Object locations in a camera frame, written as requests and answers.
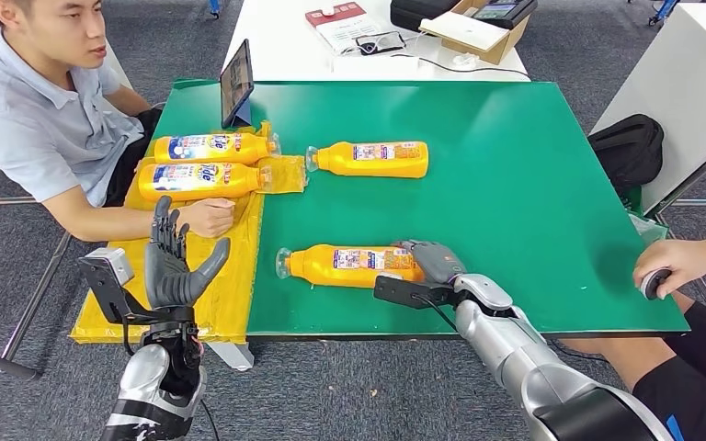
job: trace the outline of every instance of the backpack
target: backpack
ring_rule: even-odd
[[[622,195],[659,175],[664,138],[658,122],[637,114],[588,135],[588,143],[610,183]]]

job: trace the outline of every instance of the metal frame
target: metal frame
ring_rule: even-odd
[[[15,205],[15,204],[30,204],[37,203],[34,198],[21,197],[21,198],[0,198],[0,205]],[[0,356],[0,372],[6,372],[12,374],[21,379],[38,379],[41,377],[41,372],[33,367],[23,366],[13,359],[17,353],[17,349],[20,347],[20,343],[23,341],[23,337],[26,336],[28,327],[36,316],[37,309],[41,304],[44,294],[47,291],[47,287],[52,281],[52,277],[55,275],[55,271],[58,269],[58,265],[61,263],[63,254],[66,252],[66,248],[69,246],[69,239],[71,235],[69,232],[63,232],[61,241],[55,247],[55,251],[52,253],[50,262],[44,269],[44,273],[41,275],[41,279],[30,299],[28,300],[28,306],[26,310],[23,311],[23,316],[20,317],[20,321],[17,323],[15,331],[9,337],[9,341],[6,342],[4,347],[4,352]]]
[[[680,199],[691,187],[706,176],[706,161],[689,177],[672,190],[656,207],[648,211],[646,216],[654,217],[659,223],[667,225],[663,212],[669,207],[706,207],[706,199]],[[678,236],[672,231],[668,233],[670,239],[677,239]],[[704,277],[694,280],[694,285],[699,289],[702,297],[706,301],[706,283]]]

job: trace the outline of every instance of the black cable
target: black cable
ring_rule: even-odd
[[[600,358],[598,356],[581,356],[580,354],[573,354],[571,352],[565,351],[564,348],[562,348],[561,346],[559,346],[555,342],[552,342],[552,343],[553,343],[554,348],[558,349],[559,352],[561,352],[562,354],[565,354],[566,356],[574,356],[576,358],[583,358],[585,360],[601,361],[602,363],[610,364],[610,362],[604,358]]]
[[[421,300],[421,301],[423,301],[424,303],[426,303],[427,305],[429,305],[430,307],[434,308],[434,311],[436,311],[437,314],[439,314],[439,316],[442,317],[443,320],[445,320],[445,322],[448,324],[448,326],[450,326],[451,328],[453,328],[453,331],[456,331],[456,326],[453,324],[453,322],[450,321],[450,319],[448,318],[448,316],[445,315],[445,312],[443,312],[443,311],[439,308],[439,306],[435,305],[433,301],[431,301],[431,300],[425,298],[424,296],[421,296],[421,295],[418,295],[418,294],[415,294],[415,293],[410,294],[410,297],[412,297],[413,299]]]
[[[459,74],[467,74],[467,73],[470,73],[470,72],[482,72],[482,71],[511,72],[511,73],[513,73],[513,74],[522,74],[522,75],[524,75],[525,77],[529,78],[529,80],[531,81],[531,77],[528,76],[526,73],[521,72],[521,71],[517,71],[517,70],[515,70],[515,69],[505,69],[504,67],[479,67],[479,68],[477,68],[477,69],[470,69],[470,70],[464,71],[464,70],[460,70],[460,69],[451,69],[451,68],[449,68],[449,67],[447,67],[447,66],[443,66],[442,64],[440,64],[440,63],[438,63],[438,62],[432,62],[431,60],[428,60],[428,59],[426,59],[426,58],[424,58],[424,57],[416,57],[415,55],[410,55],[409,53],[395,53],[394,55],[392,55],[392,57],[411,57],[411,58],[417,58],[418,60],[420,60],[420,61],[422,61],[422,62],[429,62],[429,63],[431,63],[431,64],[434,64],[435,66],[437,66],[437,67],[440,68],[440,69],[445,69],[446,71],[449,71],[449,72],[458,72]]]
[[[133,356],[133,349],[129,345],[129,319],[123,317],[123,347],[126,348],[126,353]]]
[[[212,421],[212,413],[210,413],[210,409],[207,407],[207,403],[204,402],[204,400],[201,400],[201,407],[204,408],[204,412],[207,413],[207,418],[210,419],[210,424],[212,425],[212,432],[215,433],[215,441],[221,441],[221,438],[218,436],[218,428],[215,427],[215,422]]]

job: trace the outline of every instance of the gray carpet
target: gray carpet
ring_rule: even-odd
[[[645,25],[650,2],[633,1],[546,0],[518,45],[535,78],[558,82],[585,130],[655,34]],[[221,20],[212,21],[201,0],[108,0],[108,36],[134,87],[163,101],[173,79],[220,71],[240,4],[225,3]],[[696,193],[706,194],[706,181]],[[16,194],[0,174],[0,196]],[[676,233],[706,237],[706,209],[667,214]],[[41,207],[0,208],[0,350],[61,233]],[[85,293],[74,259],[93,248],[71,242],[17,354],[45,376],[23,383],[0,375],[0,440],[90,440],[100,433],[126,356],[119,345],[77,345],[66,336]],[[270,343],[252,350],[257,365],[246,373],[205,358],[206,400],[222,439],[526,439],[517,410],[462,342]],[[620,384],[598,362],[567,362]],[[212,439],[203,413],[191,439]]]

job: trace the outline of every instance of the silver robotic arm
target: silver robotic arm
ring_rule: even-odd
[[[413,308],[453,305],[457,331],[523,412],[532,440],[673,439],[631,394],[568,367],[510,296],[490,278],[468,274],[450,249],[439,243],[399,244],[412,251],[427,282],[379,276],[375,297]]]
[[[671,441],[656,417],[631,394],[568,367],[523,311],[493,280],[455,277],[455,292],[472,293],[456,307],[456,329],[524,413],[535,441]],[[494,316],[487,311],[513,311]]]
[[[111,323],[122,323],[123,344],[130,324],[150,325],[141,347],[129,359],[120,391],[101,441],[182,441],[207,385],[201,365],[203,346],[193,305],[229,256],[229,240],[220,239],[196,271],[186,261],[187,224],[177,230],[179,212],[169,214],[171,199],[155,206],[150,243],[145,247],[146,310],[123,287],[133,271],[121,249],[99,248],[78,259],[98,306]]]

